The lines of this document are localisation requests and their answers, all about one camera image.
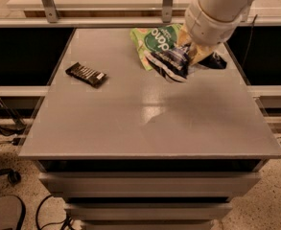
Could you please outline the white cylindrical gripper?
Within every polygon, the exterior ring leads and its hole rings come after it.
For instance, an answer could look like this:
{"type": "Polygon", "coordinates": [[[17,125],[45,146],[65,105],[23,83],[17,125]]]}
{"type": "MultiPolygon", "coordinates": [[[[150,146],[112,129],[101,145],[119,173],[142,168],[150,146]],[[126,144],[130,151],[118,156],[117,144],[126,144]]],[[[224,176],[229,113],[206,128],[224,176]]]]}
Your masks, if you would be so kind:
{"type": "Polygon", "coordinates": [[[234,20],[222,22],[210,17],[200,6],[199,0],[192,0],[185,11],[185,22],[179,29],[176,44],[184,46],[192,43],[188,56],[189,65],[195,65],[209,57],[220,43],[226,42],[241,21],[238,15],[234,20]]]}

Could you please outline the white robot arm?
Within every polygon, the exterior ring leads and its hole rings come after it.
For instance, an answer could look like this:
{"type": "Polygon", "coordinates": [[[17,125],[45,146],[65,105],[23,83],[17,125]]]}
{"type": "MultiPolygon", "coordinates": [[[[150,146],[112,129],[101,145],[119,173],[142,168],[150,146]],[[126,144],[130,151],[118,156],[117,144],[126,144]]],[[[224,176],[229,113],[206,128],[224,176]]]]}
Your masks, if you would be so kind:
{"type": "Polygon", "coordinates": [[[190,65],[208,57],[226,42],[255,0],[191,0],[185,11],[178,45],[191,44],[190,65]]]}

